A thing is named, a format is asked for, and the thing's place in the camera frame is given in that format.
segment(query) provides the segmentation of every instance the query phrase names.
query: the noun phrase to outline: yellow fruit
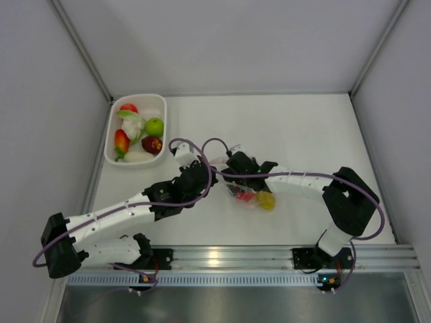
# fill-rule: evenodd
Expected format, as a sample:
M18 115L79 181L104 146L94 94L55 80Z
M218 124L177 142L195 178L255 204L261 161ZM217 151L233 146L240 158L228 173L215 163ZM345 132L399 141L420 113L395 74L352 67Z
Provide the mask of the yellow fruit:
M256 201L259 206L264 210L272 210L275 207L275 197L268 192L258 192L256 194Z

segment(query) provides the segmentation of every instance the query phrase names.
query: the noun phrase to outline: green apple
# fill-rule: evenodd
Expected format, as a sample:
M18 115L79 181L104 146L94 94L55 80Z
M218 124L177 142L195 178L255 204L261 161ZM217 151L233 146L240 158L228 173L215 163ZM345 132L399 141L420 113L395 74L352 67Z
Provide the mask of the green apple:
M149 136L163 136L164 124L159 118L151 118L145 124L145 131Z

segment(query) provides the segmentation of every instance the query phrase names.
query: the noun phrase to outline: cable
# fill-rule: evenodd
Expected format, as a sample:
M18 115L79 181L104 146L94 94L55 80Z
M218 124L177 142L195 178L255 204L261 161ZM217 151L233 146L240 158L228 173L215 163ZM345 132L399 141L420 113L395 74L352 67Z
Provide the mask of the cable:
M209 138L206 142L204 142L203 143L203 145L202 145L202 152L203 153L205 153L205 147L207 147L207 145L209 144L209 143L211 143L212 141L218 141L219 143L222 143L222 145L224 146L224 148L226 149L226 153L229 153L230 152L230 150L229 150L229 147L228 147L228 145L224 142L224 140L223 139L220 139L220 138Z
M374 206L376 207L380 215L380 226L378 227L377 231L368 237L354 237L355 240L370 240L372 238L375 238L383 231L383 228L385 227L385 214L383 213L383 210L381 206L377 203L377 201L363 188L360 188L358 185L353 184L348 180L344 180L343 178L337 177L332 174L306 173L306 172L280 172L280 173L271 173L271 174L235 175L235 174L225 174L215 169L213 169L212 171L224 177L231 177L231 178L268 178L273 176L306 176L306 177L322 177L322 178L329 178L331 180L336 180L362 193L368 200L371 201L372 204L374 204Z
M339 260L337 260L337 276L341 278L341 275L343 274L343 269L341 267L341 263Z
M135 273L135 274L138 274L139 276L147 277L150 281L155 281L155 280L156 280L156 276L155 276L155 275L154 275L154 277L152 277L151 275L149 275L149 274L145 274L145 273L144 273L144 272L142 272L142 271L137 271L137 270L132 269L132 268L123 267L123 266L121 266L121 265L119 265L119 264L115 264L115 263L113 263L113 262L109 262L108 264L109 264L110 266L112 266L112 267L114 267L114 268L117 268L117 269L120 269L120 270L122 270L122 271L129 271L130 273Z
M156 288L156 286L158 284L158 280L157 280L156 277L157 277L157 273L159 272L159 263L158 263L158 261L157 261L156 258L153 258L153 261L156 262L156 270L154 271L154 275L153 275L153 277L150 277L150 276L146 275L146 277L149 278L151 281L153 281L154 284L149 289L146 289L145 291L138 291L137 292L138 296L151 293L152 291L154 291L154 289ZM120 266L120 265L117 265L117 264L112 264L112 263L110 263L109 265L111 265L111 266L113 266L115 268L124 270L124 271L129 271L131 273L137 273L137 274L141 275L141 272L135 271L135 270L130 269L130 268L125 268L123 266ZM87 304L85 306L85 308L83 310L80 310L78 313L73 313L73 314L72 314L72 311L70 309L70 300L67 300L66 301L67 302L67 307L66 307L67 308L67 315L70 316L70 317L72 317L72 318L76 318L76 317L81 316L82 314L84 314L90 307L92 307L94 304L98 303L101 299L104 299L106 296L108 296L110 294L113 294L113 293L116 293L117 291L128 291L129 293L131 293L132 290L133 290L133 288L130 288L130 287L119 287L119 288L111 289L111 290L107 291L106 293L103 293L102 295L100 295L100 296L96 297L95 299L93 299L89 304Z
M224 146L225 146L225 148L228 150L228 146L226 145L226 143L224 142L224 141L222 141L221 139L219 139L219 138L211 138L211 139L208 139L206 142L204 142L204 144L203 144L203 149L200 149L200 148L198 148L198 146L196 146L192 141L190 141L190 140L188 140L188 139L183 139L183 138L175 138L175 139L173 139L173 140L171 140L170 142L169 142L169 150L171 150L172 151L172 144L174 143L174 142L176 142L176 141L182 141L182 142L185 142L185 143L188 143L191 147L193 147L200 155L201 155L201 159L202 159L202 162L205 164L205 166L207 167L207 171L208 171L208 184L207 184L207 186L205 187L205 190L203 191L203 193L201 194L201 195L199 195L196 199L194 199L194 200L192 200L192 201L189 201L189 202L184 202L184 203L156 203L156 202L138 202L138 203L131 203L130 205L129 205L129 207L137 207L137 206L144 206L144 205L154 205L154 206L163 206L163 207L186 207L186 206L189 206L189 205L192 205L192 204L195 204L196 202L198 202L198 201L200 201L203 197L205 197L206 195L207 195L207 193L209 192L209 189L210 189L210 187L211 187L211 181L212 181L212 175L211 175L211 172L215 172L216 174L219 174L219 175L222 175L222 176L225 176L225 177L231 177L231 178L268 178L268 177L271 177L271 176L287 176L287 175L289 175L289 176L308 176L308 177L322 177L322 178L329 178L329 179L332 179L332 180L336 180L336 181L338 181L338 182L340 182L340 183L343 183L343 184L345 184L345 185L348 185L348 186L350 186L350 187L352 187L353 189L355 189L355 190L357 190L358 192L360 192L360 193L362 193L366 198L368 198L373 204L374 204L374 206L376 207L376 209L378 210L378 212L379 212L379 214L380 214L380 226L379 226L379 228L377 229L377 231L375 232L375 233L373 233L372 235L370 235L370 236L368 236L368 237L357 237L357 238L354 238L354 239L356 239L356 240L370 240L370 239L372 239L372 238L375 238L376 236L378 236L381 232L382 232L382 230L383 230L383 228L384 228L384 226L385 226L385 214L383 213L383 210L381 209L381 207L380 207L380 205L377 203L377 201L369 194L369 193L367 193L364 189L362 189L362 188L360 188L359 186L357 186L357 185L355 185L355 184L353 184L353 183L351 183L351 182L349 182L349 181L347 181L347 180L344 180L343 178L340 178L340 177L337 177L337 176L334 176L334 175L331 175L331 174L324 174L324 173L306 173L306 172L279 172L279 173L272 173L272 174L251 174L251 175L235 175L235 174L225 174L225 173L222 173L222 172L219 172L219 171L217 171L217 170L215 170L215 169L213 169L213 168L211 168L211 166L210 166L210 164L209 164L209 162L208 162L208 159L206 158L206 156L205 156L205 154L203 153L203 149L205 149L205 146L209 143L209 142L211 142L211 141L219 141L220 143L222 143ZM99 215L99 216L97 216L96 217L96 219L97 220L100 220L100 219L103 219L103 218L105 218L105 217L107 217L107 216L109 216L109 215L112 215L113 213L116 213L116 212L118 212L118 211L121 211L121 210L123 210L123 209L125 209L125 207L118 207L118 208L116 208L116 209L113 209L113 210L110 210L110 211L107 211L107 212L105 212L105 213L103 213L103 214L101 214L101 215ZM69 231L66 231L66 232L64 232L63 234L61 234L61 235L59 235L58 237L56 237L55 239L53 239L51 242L49 242L37 255L36 255L36 257L34 258L34 260L33 260L33 262L32 262L32 264L33 264L33 266L34 267L43 267L43 266L46 266L46 264L38 264L37 263L37 261L39 260L39 258L49 249L49 248L51 248L52 246L54 246L58 241L60 241L61 239L63 239L64 237L66 237L66 236L68 236L69 234L71 234L71 233L73 233L73 232L75 232L75 231L77 231L77 230L79 230L79 229L81 229L81 228L83 228L83 227L85 227L85 226L87 226L87 225L89 225L89 224L91 224L91 223L93 223L95 220L94 219L91 219L91 220L88 220L88 221L86 221L86 222L84 222L84 223L82 223L82 224L80 224L80 225L77 225L76 227L73 227L72 229L70 229ZM337 288L337 290L341 287L341 286L343 286L344 284L345 284L345 282L346 281L348 281L349 279L350 279L350 277L351 277L351 275L352 275L352 272L353 272L353 268L354 268L354 265L355 265L355 263L356 263L356 250L355 250L355 247L354 247L354 245L353 245L353 242L351 241L350 242L350 244L352 245L352 250L353 250L353 253L354 253L354 264L353 264L353 266L352 266L352 268L350 269L350 272L347 274L347 277L346 277L346 279L345 279L345 281ZM127 271L132 271L131 269L129 269L129 268L125 268L125 267L123 267L123 268L121 268L121 269L123 269L123 270L127 270ZM143 277L149 277L147 274L145 274L145 273L143 273L143 272L141 272L141 271L132 271L132 272L135 272L135 273L138 273L139 275L141 275L141 276L143 276ZM157 280L155 280L155 283L154 283L154 285L153 285L153 287L152 288L154 288L155 286L157 285Z
M344 286L347 284L347 282L352 277L353 270L355 269L355 266L356 266L356 259L357 259L356 248L355 248L355 245L353 244L352 241L350 241L350 246L352 247L352 253L353 253L352 267L350 267L349 273L347 274L347 276L345 277L345 279L341 282L341 285L335 289L336 291L339 291L341 288L344 288Z
M183 203L137 202L137 203L131 203L131 204L129 204L128 205L129 207L138 207L138 206L144 206L144 205L153 205L153 206L158 206L158 207L187 207L189 205L195 204L196 202L198 202L199 200L201 200L203 197L205 197L207 195L207 193L209 192L209 189L211 188L211 181L212 181L211 166L210 166L210 164L208 162L208 159L205 157L205 155L203 154L202 150L198 146L196 146L192 141L190 141L188 139L175 138L175 139L171 140L169 142L169 149L170 150L172 150L172 144L175 141L182 141L182 142L188 143L191 147L193 147L194 149L196 149L196 151L201 155L202 162L207 166L208 184L205 187L205 190L203 191L203 193L201 195L199 195L197 198L195 198L194 200L189 201L189 202L183 202ZM112 215L112 214L114 214L116 212L122 211L125 208L126 208L126 206L124 206L124 207L117 207L116 209L107 211L107 212L105 212L105 213L97 216L96 218L97 218L97 220L101 220L101 219L103 219L105 217L108 217L109 215ZM93 222L95 222L94 219L90 219L90 220L88 220L86 222L83 222L83 223L77 225L76 227L73 227L72 229L70 229L70 230L68 230L66 232L63 232L61 235L57 236L52 241L50 241L49 243L47 243L46 246L43 247L40 252L38 252L38 254L36 255L36 257L34 257L33 262L32 262L33 267L36 267L36 268L45 267L46 263L45 264L38 264L37 262L38 262L39 258L47 250L49 250L52 246L54 246L61 239L67 237L69 234L72 234L73 232L75 232L75 231L77 231L77 230L79 230L79 229L81 229L81 228L83 228L83 227L85 227L85 226L87 226L87 225L89 225L89 224L91 224Z
M312 270L312 271L303 271L303 270L301 269L301 271L302 271L304 274L307 274L307 275L317 273L319 270L321 270L321 268L314 269L314 270Z

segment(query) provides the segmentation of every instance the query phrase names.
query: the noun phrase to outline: tomato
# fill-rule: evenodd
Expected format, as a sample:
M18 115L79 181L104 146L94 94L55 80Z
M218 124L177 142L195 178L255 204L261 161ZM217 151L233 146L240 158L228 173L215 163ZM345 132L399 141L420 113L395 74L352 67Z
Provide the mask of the tomato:
M123 104L121 106L120 110L128 110L128 111L132 111L134 113L137 113L137 109L132 103Z

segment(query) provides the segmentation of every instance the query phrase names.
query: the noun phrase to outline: toy fruit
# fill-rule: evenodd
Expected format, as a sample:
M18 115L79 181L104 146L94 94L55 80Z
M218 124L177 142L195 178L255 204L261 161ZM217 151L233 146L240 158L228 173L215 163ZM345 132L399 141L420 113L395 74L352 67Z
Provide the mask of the toy fruit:
M264 210L269 211L275 207L275 197L271 193L265 192L263 190L256 194L256 201Z
M123 104L120 110L128 110L128 111L133 111L134 113L137 113L137 109L132 103Z
M145 131L149 136L163 136L164 124L159 118L151 118L145 124Z
M149 153L159 153L162 150L163 142L159 137L148 136L142 139L142 148Z
M117 162L119 159L124 158L124 154L129 150L130 139L126 136L126 133L119 129L115 132L114 138L114 150L117 153Z
M249 202L251 200L253 200L253 198L256 196L256 194L252 191L247 191L247 192L238 192L236 193L235 197L238 200L241 200L243 202Z
M147 153L146 151L129 151L124 155L124 161L128 163L146 162L153 158L154 155L152 153Z
M144 133L145 119L140 114L130 110L119 110L117 116L123 119L121 128L131 140L130 146L134 145Z

